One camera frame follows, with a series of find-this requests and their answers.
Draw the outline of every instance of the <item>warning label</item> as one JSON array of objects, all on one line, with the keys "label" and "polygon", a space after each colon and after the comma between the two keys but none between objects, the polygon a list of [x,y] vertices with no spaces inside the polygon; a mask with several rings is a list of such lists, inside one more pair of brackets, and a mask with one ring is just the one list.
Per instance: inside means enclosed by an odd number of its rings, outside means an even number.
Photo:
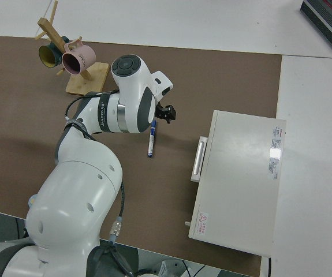
[{"label": "warning label", "polygon": [[280,172],[280,159],[282,152],[282,128],[276,127],[272,133],[270,160],[268,161],[268,176],[273,180],[278,179]]},{"label": "warning label", "polygon": [[205,212],[199,213],[199,219],[197,223],[196,234],[205,235],[207,231],[207,223],[208,223],[209,214]]}]

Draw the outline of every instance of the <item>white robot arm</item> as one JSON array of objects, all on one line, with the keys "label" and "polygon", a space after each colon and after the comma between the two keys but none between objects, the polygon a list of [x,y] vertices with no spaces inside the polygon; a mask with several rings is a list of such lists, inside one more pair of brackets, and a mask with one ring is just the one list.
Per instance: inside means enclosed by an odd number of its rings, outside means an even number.
[{"label": "white robot arm", "polygon": [[100,228],[122,181],[119,160],[91,134],[141,133],[155,115],[168,123],[175,119],[172,106],[159,104],[173,87],[162,72],[151,74],[135,55],[118,58],[111,72],[119,90],[83,96],[74,117],[67,117],[55,153],[57,166],[27,214],[34,244],[2,251],[0,276],[89,276],[89,259],[99,250]]}]

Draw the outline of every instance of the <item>pen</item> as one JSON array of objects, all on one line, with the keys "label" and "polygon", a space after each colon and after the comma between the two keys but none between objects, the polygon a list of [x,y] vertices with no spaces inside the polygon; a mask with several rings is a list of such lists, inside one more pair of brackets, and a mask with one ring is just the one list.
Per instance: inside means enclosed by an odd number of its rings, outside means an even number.
[{"label": "pen", "polygon": [[152,127],[150,128],[150,138],[149,138],[149,148],[148,148],[148,157],[151,158],[153,156],[153,143],[155,136],[155,125],[156,120],[153,120]]}]

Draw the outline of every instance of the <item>dark green mug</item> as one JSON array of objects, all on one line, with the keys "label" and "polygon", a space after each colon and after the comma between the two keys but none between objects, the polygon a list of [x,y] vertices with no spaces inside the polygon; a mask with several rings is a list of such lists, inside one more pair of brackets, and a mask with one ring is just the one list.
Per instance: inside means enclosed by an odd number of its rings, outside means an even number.
[{"label": "dark green mug", "polygon": [[[64,42],[67,43],[69,40],[67,37],[62,37]],[[48,45],[42,45],[39,48],[39,57],[43,64],[48,68],[53,68],[62,63],[63,53],[55,46],[53,42]]]}]

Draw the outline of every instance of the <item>label sticker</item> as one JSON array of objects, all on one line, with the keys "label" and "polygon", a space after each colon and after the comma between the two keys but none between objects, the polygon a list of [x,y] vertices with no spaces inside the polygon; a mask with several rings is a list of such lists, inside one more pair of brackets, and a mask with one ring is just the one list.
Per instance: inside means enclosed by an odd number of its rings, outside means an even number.
[{"label": "label sticker", "polygon": [[168,269],[167,269],[167,265],[166,265],[166,261],[162,261],[162,265],[161,268],[159,270],[159,274],[158,276],[163,277],[163,276],[168,276]]},{"label": "label sticker", "polygon": [[282,153],[282,128],[276,127],[272,132],[270,160],[268,161],[268,176],[277,180],[280,172],[280,159]]},{"label": "label sticker", "polygon": [[209,214],[207,214],[205,212],[199,212],[196,234],[198,234],[198,235],[206,234],[208,217],[209,217]]}]

